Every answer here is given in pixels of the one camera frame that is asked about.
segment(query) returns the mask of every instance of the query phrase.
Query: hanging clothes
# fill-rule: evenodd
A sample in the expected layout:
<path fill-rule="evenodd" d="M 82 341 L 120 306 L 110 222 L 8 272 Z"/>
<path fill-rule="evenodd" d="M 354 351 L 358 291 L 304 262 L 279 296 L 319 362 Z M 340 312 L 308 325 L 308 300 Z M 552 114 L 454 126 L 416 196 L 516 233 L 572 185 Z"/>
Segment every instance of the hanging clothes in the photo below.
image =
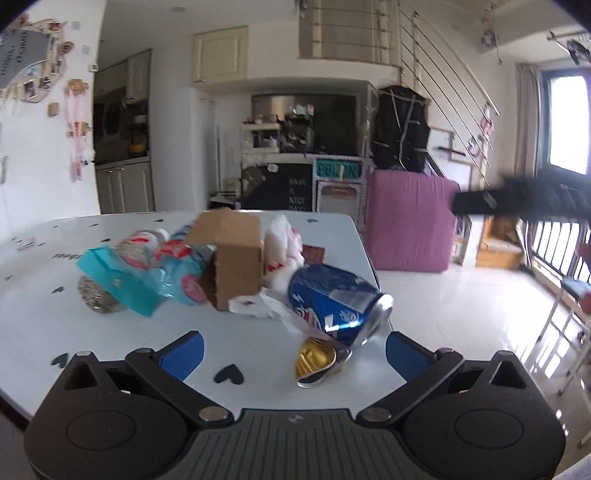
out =
<path fill-rule="evenodd" d="M 376 167 L 422 172 L 431 133 L 425 115 L 428 100 L 402 85 L 378 90 L 378 95 L 372 149 Z"/>

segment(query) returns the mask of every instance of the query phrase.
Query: cardboard box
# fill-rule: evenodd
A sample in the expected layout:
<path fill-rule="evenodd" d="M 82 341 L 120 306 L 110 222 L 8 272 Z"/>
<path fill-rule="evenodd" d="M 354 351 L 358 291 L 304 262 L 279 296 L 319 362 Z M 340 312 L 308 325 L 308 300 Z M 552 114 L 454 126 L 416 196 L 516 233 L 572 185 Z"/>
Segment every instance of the cardboard box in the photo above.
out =
<path fill-rule="evenodd" d="M 228 301 L 259 292 L 262 274 L 259 217 L 229 209 L 203 212 L 185 237 L 188 245 L 215 245 L 213 261 L 200 285 L 212 305 L 227 310 Z"/>

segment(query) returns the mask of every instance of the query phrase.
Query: metal railing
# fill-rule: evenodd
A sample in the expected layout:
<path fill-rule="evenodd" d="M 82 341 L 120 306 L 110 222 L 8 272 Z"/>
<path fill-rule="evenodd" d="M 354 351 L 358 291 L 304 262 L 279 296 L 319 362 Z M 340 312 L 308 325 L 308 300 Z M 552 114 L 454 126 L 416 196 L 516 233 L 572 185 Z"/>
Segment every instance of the metal railing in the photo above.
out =
<path fill-rule="evenodd" d="M 396 2 L 401 78 L 404 79 L 406 72 L 410 72 L 414 89 L 422 88 L 439 108 L 466 155 L 476 166 L 482 187 L 488 184 L 486 170 L 490 166 L 488 156 L 492 149 L 490 132 L 486 130 L 492 124 L 492 116 L 500 115 L 499 110 L 472 69 L 445 36 L 404 0 Z M 467 79 L 463 79 L 461 73 L 465 73 Z M 482 115 L 481 120 L 477 119 L 478 115 Z"/>
<path fill-rule="evenodd" d="M 558 277 L 574 277 L 591 283 L 587 264 L 576 252 L 581 242 L 589 242 L 591 231 L 576 222 L 538 222 L 535 226 L 532 251 Z"/>
<path fill-rule="evenodd" d="M 400 83 L 439 108 L 477 168 L 478 186 L 488 184 L 499 110 L 452 44 L 404 0 L 300 0 L 299 49 L 305 59 L 397 66 Z"/>

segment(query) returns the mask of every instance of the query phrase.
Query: blue soda can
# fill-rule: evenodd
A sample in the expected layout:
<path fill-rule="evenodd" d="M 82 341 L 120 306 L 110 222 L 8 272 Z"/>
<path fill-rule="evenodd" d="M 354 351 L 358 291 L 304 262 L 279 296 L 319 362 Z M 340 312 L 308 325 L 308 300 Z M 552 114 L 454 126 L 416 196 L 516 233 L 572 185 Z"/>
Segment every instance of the blue soda can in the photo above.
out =
<path fill-rule="evenodd" d="M 357 275 L 324 264 L 308 265 L 291 278 L 295 312 L 339 343 L 363 345 L 390 317 L 394 299 Z"/>

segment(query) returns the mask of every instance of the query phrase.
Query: chalkboard sign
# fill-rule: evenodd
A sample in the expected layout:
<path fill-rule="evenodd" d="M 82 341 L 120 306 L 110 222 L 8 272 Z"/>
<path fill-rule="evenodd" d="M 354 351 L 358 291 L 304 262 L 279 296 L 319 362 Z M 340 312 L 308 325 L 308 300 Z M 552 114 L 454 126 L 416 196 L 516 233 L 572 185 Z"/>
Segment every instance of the chalkboard sign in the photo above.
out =
<path fill-rule="evenodd" d="M 242 180 L 244 209 L 312 211 L 312 165 L 249 167 Z"/>

